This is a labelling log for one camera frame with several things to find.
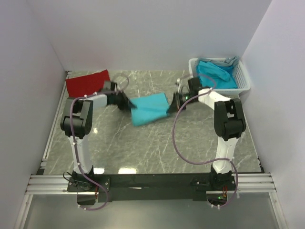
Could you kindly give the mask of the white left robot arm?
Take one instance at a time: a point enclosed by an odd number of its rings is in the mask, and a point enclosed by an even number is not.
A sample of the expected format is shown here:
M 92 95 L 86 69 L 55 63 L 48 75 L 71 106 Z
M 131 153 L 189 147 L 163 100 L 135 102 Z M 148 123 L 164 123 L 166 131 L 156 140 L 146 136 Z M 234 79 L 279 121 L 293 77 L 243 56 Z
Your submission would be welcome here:
M 70 142 L 75 174 L 85 174 L 78 186 L 85 192 L 95 187 L 93 163 L 89 156 L 88 136 L 92 130 L 94 109 L 115 105 L 120 110 L 131 111 L 136 108 L 125 92 L 113 81 L 105 81 L 103 88 L 90 95 L 68 97 L 61 117 L 61 130 Z

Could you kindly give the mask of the light blue t-shirt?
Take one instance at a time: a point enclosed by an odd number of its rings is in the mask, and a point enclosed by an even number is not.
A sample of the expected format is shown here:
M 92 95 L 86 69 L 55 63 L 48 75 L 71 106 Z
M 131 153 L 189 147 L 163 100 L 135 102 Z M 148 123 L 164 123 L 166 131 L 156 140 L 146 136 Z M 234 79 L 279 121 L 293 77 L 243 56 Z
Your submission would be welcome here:
M 131 119 L 134 126 L 146 125 L 168 116 L 169 103 L 165 93 L 133 98 L 131 102 L 136 106 L 136 108 L 131 109 Z

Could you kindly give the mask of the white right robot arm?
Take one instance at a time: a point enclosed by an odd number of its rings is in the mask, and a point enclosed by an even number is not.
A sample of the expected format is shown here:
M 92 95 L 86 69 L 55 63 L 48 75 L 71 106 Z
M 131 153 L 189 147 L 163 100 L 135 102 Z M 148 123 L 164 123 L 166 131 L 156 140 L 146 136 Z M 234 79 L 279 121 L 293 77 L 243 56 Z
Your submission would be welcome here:
M 173 100 L 167 110 L 167 114 L 178 115 L 188 103 L 200 102 L 213 110 L 214 131 L 218 136 L 216 156 L 212 163 L 211 171 L 214 176 L 209 178 L 209 185 L 214 190 L 220 190 L 225 186 L 226 180 L 222 174 L 232 171 L 231 164 L 234 157 L 236 144 L 242 133 L 246 130 L 246 121 L 242 102 L 239 98 L 225 97 L 214 91 L 216 85 L 212 81 L 212 87 L 201 86 L 198 77 L 188 80 L 189 91 L 183 93 L 182 86 L 178 80 L 177 89 L 173 93 Z

